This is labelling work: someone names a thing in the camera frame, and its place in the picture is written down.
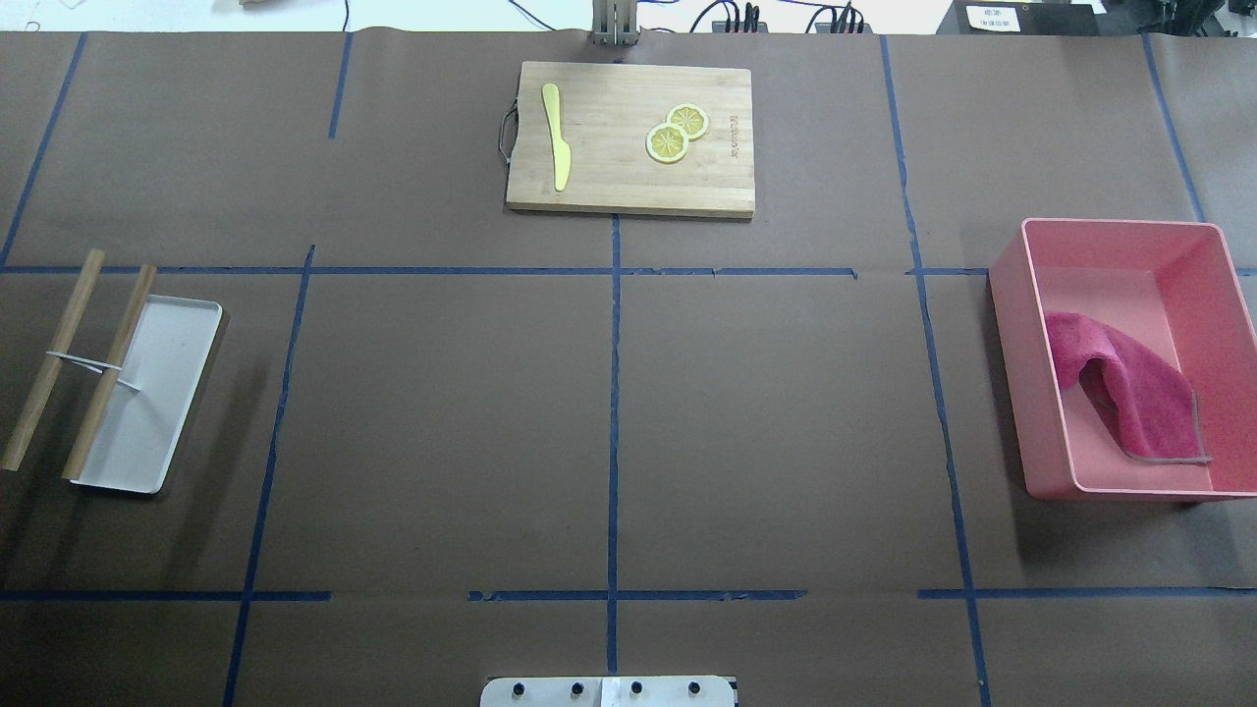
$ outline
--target wooden cutting board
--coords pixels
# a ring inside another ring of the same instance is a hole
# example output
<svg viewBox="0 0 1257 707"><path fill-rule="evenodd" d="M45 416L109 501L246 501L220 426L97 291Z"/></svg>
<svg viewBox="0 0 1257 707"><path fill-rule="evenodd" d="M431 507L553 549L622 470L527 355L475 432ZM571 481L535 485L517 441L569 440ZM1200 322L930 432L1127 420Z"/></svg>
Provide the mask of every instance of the wooden cutting board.
<svg viewBox="0 0 1257 707"><path fill-rule="evenodd" d="M572 166L554 189L554 157L542 86L558 86ZM710 128L680 161L646 152L646 133L679 103ZM512 209L749 219L755 213L750 72L696 67L524 62L519 131L510 155Z"/></svg>

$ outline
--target lemon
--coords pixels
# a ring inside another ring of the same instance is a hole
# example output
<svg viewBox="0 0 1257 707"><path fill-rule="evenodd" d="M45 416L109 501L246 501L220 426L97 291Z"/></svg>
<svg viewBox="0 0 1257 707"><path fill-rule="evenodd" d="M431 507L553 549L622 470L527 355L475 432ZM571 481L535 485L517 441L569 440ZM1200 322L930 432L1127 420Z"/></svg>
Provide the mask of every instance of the lemon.
<svg viewBox="0 0 1257 707"><path fill-rule="evenodd" d="M708 127L711 125L706 111L694 103L672 106L672 109L667 112L667 122L685 131L685 136L690 140L698 140L706 135Z"/></svg>
<svg viewBox="0 0 1257 707"><path fill-rule="evenodd" d="M676 162L690 148L685 131L672 123L659 123L646 133L646 152L665 165Z"/></svg>

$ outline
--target pink cloth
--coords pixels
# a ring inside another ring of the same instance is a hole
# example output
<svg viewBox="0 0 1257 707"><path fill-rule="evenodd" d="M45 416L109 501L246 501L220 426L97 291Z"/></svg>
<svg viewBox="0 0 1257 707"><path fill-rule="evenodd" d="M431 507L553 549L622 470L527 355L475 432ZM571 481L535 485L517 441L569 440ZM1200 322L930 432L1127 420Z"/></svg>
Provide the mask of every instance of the pink cloth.
<svg viewBox="0 0 1257 707"><path fill-rule="evenodd" d="M1045 312L1061 390L1081 381L1123 450L1156 464L1203 463L1192 384L1130 336L1072 312Z"/></svg>

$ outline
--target pink bin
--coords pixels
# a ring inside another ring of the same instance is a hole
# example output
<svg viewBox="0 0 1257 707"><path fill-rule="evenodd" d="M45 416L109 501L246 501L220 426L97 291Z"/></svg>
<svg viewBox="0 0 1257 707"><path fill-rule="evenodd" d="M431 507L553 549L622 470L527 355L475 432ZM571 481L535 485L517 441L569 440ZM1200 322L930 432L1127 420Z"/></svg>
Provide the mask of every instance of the pink bin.
<svg viewBox="0 0 1257 707"><path fill-rule="evenodd" d="M1027 219L991 268L1026 488L1043 499L1257 496L1257 337L1212 224ZM1129 333L1192 381L1208 464L1123 453L1081 386L1061 392L1045 309Z"/></svg>

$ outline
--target yellow knife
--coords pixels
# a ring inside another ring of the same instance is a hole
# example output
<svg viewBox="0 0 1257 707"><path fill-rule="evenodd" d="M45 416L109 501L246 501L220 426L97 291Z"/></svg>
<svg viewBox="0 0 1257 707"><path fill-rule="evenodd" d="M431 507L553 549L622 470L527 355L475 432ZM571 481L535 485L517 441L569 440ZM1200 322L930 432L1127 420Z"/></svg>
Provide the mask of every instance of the yellow knife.
<svg viewBox="0 0 1257 707"><path fill-rule="evenodd" d="M572 147L563 142L559 130L558 87L547 83L542 87L542 101L546 102L546 118L551 123L551 147L554 150L554 191L567 189L567 176L572 171Z"/></svg>

